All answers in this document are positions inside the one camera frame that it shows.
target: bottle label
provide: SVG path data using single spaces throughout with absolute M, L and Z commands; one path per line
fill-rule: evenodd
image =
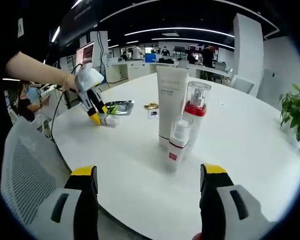
M 173 153 L 169 153 L 169 158 L 176 161 L 177 155 L 174 155 Z

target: bracelet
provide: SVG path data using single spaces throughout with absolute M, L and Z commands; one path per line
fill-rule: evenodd
M 66 80 L 68 79 L 68 76 L 69 76 L 69 73 L 67 73 L 67 74 L 65 75 L 65 78 L 64 78 L 64 81 L 63 81 L 63 84 L 62 84 L 62 88 L 63 88 L 63 91 L 64 91 L 64 92 L 66 91 L 66 89 L 65 89 L 65 84 L 66 84 Z

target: potted plant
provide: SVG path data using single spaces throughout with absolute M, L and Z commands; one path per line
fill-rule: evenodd
M 287 127 L 294 130 L 294 137 L 300 143 L 300 88 L 295 84 L 292 86 L 296 90 L 296 94 L 288 92 L 285 95 L 280 95 L 279 101 L 282 104 L 280 126 L 288 124 Z

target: white tube bottle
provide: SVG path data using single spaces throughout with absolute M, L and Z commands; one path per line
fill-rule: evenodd
M 192 120 L 185 120 L 182 116 L 178 117 L 172 124 L 166 162 L 166 170 L 168 172 L 175 173 L 185 156 L 191 125 Z
M 159 142 L 168 147 L 172 122 L 182 114 L 189 71 L 157 66 L 159 89 Z
M 200 132 L 203 117 L 206 114 L 207 102 L 211 85 L 191 81 L 188 84 L 187 99 L 185 103 L 183 118 L 193 121 L 190 139 L 187 147 L 187 155 L 192 152 L 198 134 Z

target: red object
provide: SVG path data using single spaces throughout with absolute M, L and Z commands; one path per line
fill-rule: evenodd
M 176 161 L 176 155 L 174 155 L 173 153 L 169 153 L 169 158 Z
M 188 101 L 185 105 L 184 111 L 195 116 L 203 117 L 206 113 L 206 104 L 201 107 L 192 105 L 190 101 Z

